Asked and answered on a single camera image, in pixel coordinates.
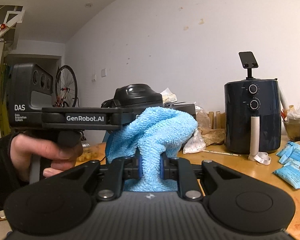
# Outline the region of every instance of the blue wet wipes package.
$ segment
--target blue wet wipes package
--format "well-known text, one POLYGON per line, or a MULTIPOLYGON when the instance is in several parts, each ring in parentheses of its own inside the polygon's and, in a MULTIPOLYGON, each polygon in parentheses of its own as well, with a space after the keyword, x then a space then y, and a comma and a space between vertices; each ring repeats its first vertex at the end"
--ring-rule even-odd
POLYGON ((288 182, 294 188, 300 188, 300 171, 294 168, 290 163, 285 164, 282 168, 275 170, 273 173, 288 182))
POLYGON ((294 148, 292 151, 286 151, 280 158, 279 163, 290 163, 300 171, 300 149, 294 148))
POLYGON ((280 152, 278 152, 276 155, 279 157, 282 157, 285 153, 287 153, 287 154, 291 153, 293 151, 293 149, 295 149, 295 148, 300 150, 300 145, 295 142, 288 141, 287 144, 285 145, 285 147, 280 152))

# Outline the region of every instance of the metal screw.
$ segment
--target metal screw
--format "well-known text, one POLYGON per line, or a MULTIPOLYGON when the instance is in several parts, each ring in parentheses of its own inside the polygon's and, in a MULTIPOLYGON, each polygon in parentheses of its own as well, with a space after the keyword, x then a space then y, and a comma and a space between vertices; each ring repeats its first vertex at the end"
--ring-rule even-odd
POLYGON ((189 190, 186 192, 186 197, 191 198, 191 199, 196 199, 201 197, 201 193, 197 190, 189 190))
POLYGON ((103 190, 100 190, 98 192, 98 195, 99 197, 101 198, 110 198, 114 195, 114 193, 112 192, 112 190, 109 190, 109 189, 103 189, 103 190))

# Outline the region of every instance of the black sleeve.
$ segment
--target black sleeve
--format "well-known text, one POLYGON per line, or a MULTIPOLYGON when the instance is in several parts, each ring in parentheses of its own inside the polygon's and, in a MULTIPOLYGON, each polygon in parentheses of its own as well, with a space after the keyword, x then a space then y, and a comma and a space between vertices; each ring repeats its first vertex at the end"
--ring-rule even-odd
POLYGON ((10 193, 27 184, 18 179, 10 159, 10 144, 16 135, 15 133, 0 138, 0 210, 3 210, 10 193))

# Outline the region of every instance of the wooden table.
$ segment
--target wooden table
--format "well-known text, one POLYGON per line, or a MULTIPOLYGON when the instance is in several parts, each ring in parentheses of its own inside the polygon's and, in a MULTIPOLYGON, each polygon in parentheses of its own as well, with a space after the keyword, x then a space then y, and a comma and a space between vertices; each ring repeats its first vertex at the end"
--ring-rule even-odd
MULTIPOLYGON (((287 143, 288 138, 282 136, 281 150, 287 143)), ((95 152, 97 159, 101 160, 105 156, 105 144, 98 144, 91 147, 91 150, 95 152)), ((224 145, 211 145, 207 147, 207 150, 216 151, 216 152, 227 152, 224 145)), ((290 223, 287 231, 294 236, 297 240, 300 240, 300 189, 294 189, 284 180, 279 178, 277 175, 272 174, 272 172, 278 168, 282 167, 282 164, 278 162, 279 157, 275 153, 270 154, 271 164, 266 166, 257 162, 249 161, 247 155, 241 156, 231 156, 231 155, 222 155, 215 153, 200 152, 196 154, 183 154, 182 151, 178 153, 179 157, 188 159, 193 164, 201 164, 202 160, 213 160, 221 165, 227 166, 231 169, 239 171, 243 174, 251 176, 255 179, 259 179, 263 182, 281 188, 287 192, 294 200, 296 205, 296 213, 293 217, 292 222, 290 223)))

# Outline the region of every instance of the bicycle wheel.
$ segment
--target bicycle wheel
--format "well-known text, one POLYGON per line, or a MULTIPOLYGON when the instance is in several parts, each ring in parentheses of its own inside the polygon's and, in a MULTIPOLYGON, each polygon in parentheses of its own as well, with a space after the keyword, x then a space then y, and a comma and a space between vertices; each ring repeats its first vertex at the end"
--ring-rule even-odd
POLYGON ((57 101, 63 99, 63 107, 74 107, 78 99, 78 85, 74 71, 68 65, 62 66, 56 76, 55 83, 57 101))

